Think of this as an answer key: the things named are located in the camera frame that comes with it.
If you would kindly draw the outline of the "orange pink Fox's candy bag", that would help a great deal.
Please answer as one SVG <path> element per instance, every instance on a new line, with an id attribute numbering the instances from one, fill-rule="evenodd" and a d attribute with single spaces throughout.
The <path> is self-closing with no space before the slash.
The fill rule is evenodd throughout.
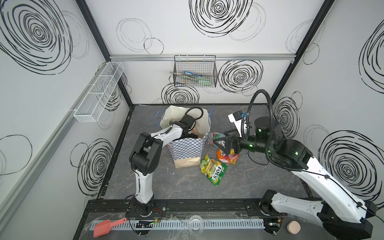
<path id="1" fill-rule="evenodd" d="M 218 160 L 224 164 L 235 165 L 239 158 L 239 154 L 236 154 L 234 149 L 231 149 L 229 154 L 225 154 L 224 151 L 218 149 L 217 157 Z"/>

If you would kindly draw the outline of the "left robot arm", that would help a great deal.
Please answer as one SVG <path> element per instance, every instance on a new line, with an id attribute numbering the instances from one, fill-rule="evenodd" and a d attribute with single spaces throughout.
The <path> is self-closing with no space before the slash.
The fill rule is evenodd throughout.
<path id="1" fill-rule="evenodd" d="M 134 145 L 129 162 L 136 177 L 135 206 L 144 214 L 153 208 L 153 172 L 159 165 L 165 145 L 185 138 L 198 138 L 188 129 L 188 125 L 172 122 L 170 126 L 156 133 L 141 133 Z"/>

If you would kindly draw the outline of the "teal Fox's candy bag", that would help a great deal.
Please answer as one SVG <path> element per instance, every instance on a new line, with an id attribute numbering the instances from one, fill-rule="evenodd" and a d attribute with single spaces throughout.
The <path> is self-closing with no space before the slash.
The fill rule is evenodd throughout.
<path id="1" fill-rule="evenodd" d="M 218 132 L 210 132 L 208 136 L 208 144 L 209 145 L 215 145 L 214 140 L 220 139 L 219 141 L 216 141 L 217 144 L 220 146 L 225 146 L 225 137 L 223 133 L 218 133 Z"/>

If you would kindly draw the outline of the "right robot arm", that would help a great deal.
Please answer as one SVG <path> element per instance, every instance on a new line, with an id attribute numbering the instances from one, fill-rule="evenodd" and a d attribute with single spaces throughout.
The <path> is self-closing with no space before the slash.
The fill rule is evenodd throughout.
<path id="1" fill-rule="evenodd" d="M 214 139 L 213 144 L 225 154 L 242 150 L 268 153 L 269 163 L 286 168 L 320 196 L 319 200 L 305 200 L 268 190 L 259 202 L 264 215 L 291 214 L 322 226 L 339 240 L 372 237 L 373 225 L 368 218 L 377 211 L 373 202 L 364 201 L 343 187 L 302 143 L 286 139 L 278 121 L 271 129 L 269 117 L 260 117 L 255 120 L 255 127 L 256 133 L 247 140 L 243 140 L 237 127 Z"/>

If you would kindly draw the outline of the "green Fox's spring tea bag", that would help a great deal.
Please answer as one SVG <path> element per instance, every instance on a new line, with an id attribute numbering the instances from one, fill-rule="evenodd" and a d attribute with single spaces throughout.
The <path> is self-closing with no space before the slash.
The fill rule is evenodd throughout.
<path id="1" fill-rule="evenodd" d="M 209 155 L 206 155 L 204 159 L 201 160 L 200 169 L 201 172 L 210 180 L 215 186 L 219 186 L 222 178 L 227 170 L 228 166 L 222 164 L 219 161 L 211 158 Z"/>

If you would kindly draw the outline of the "blue checkered paper bag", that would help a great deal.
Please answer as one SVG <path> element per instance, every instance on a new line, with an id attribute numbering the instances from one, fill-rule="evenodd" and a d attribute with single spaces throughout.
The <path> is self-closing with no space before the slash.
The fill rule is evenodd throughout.
<path id="1" fill-rule="evenodd" d="M 170 121 L 179 122 L 185 114 L 196 119 L 192 133 L 198 137 L 196 139 L 187 137 L 168 144 L 176 168 L 193 167 L 200 164 L 204 145 L 211 130 L 209 110 L 191 108 L 191 111 L 188 111 L 187 108 L 176 106 L 169 106 L 165 109 L 159 127 L 165 129 L 169 126 Z"/>

